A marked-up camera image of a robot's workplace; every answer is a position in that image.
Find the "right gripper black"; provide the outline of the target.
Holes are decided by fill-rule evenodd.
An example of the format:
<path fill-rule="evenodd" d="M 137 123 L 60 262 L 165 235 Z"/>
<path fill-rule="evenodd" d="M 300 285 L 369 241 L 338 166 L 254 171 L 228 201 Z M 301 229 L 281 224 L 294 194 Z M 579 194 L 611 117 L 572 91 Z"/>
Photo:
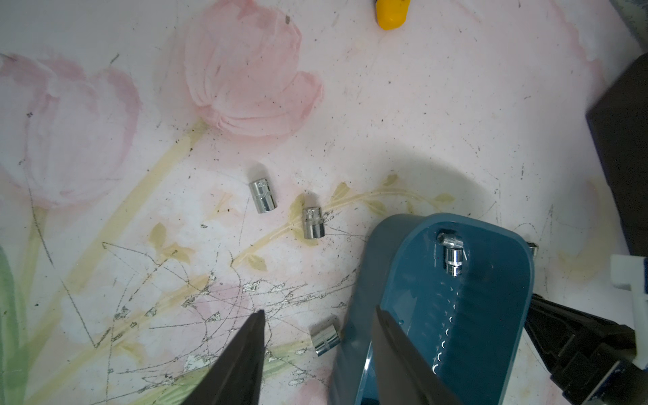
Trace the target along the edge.
<path fill-rule="evenodd" d="M 526 333 L 569 403 L 647 403 L 647 372 L 633 364 L 632 328 L 540 295 L 526 317 Z"/>

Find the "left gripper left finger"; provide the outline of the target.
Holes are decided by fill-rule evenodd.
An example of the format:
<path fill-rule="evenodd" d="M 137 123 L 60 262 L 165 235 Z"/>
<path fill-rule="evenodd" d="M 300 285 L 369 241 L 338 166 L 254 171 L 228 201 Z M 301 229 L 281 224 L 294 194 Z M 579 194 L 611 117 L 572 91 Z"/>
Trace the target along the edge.
<path fill-rule="evenodd" d="M 265 324 L 263 310 L 249 315 L 209 372 L 182 403 L 258 404 L 263 379 Z"/>

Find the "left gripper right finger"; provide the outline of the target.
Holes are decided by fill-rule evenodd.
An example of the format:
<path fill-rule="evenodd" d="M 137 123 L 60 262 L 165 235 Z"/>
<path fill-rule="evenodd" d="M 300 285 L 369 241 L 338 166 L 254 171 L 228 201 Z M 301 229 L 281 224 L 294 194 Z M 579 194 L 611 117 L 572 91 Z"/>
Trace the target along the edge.
<path fill-rule="evenodd" d="M 372 323 L 373 362 L 380 404 L 459 404 L 389 312 L 377 306 Z"/>

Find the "teal plastic storage tray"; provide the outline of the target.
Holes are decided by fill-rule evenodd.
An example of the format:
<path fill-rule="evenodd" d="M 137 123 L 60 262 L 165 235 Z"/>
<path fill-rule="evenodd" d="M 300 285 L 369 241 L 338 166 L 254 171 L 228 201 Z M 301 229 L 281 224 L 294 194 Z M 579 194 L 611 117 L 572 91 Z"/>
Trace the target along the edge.
<path fill-rule="evenodd" d="M 440 233 L 464 242 L 453 278 Z M 332 372 L 328 401 L 378 400 L 371 343 L 377 306 L 465 404 L 503 401 L 533 293 L 533 256 L 518 234 L 456 214 L 396 214 L 371 232 Z"/>

